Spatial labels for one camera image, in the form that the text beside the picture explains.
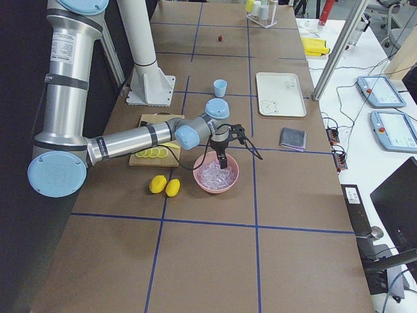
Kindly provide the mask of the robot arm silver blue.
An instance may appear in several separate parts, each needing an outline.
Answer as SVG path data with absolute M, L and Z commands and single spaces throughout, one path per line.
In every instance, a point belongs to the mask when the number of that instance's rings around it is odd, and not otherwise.
M 186 150 L 208 143 L 227 164 L 229 106 L 214 99 L 195 119 L 173 118 L 115 134 L 83 135 L 94 43 L 102 37 L 107 1 L 49 1 L 53 27 L 50 69 L 46 74 L 43 129 L 35 136 L 27 176 L 41 195 L 61 198 L 83 185 L 87 168 L 97 162 L 177 141 Z

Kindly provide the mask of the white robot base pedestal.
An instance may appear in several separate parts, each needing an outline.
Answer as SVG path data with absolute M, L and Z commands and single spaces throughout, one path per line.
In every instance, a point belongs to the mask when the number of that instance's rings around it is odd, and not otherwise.
M 165 75 L 158 66 L 146 2 L 124 0 L 117 4 L 134 61 L 127 103 L 170 106 L 176 78 Z

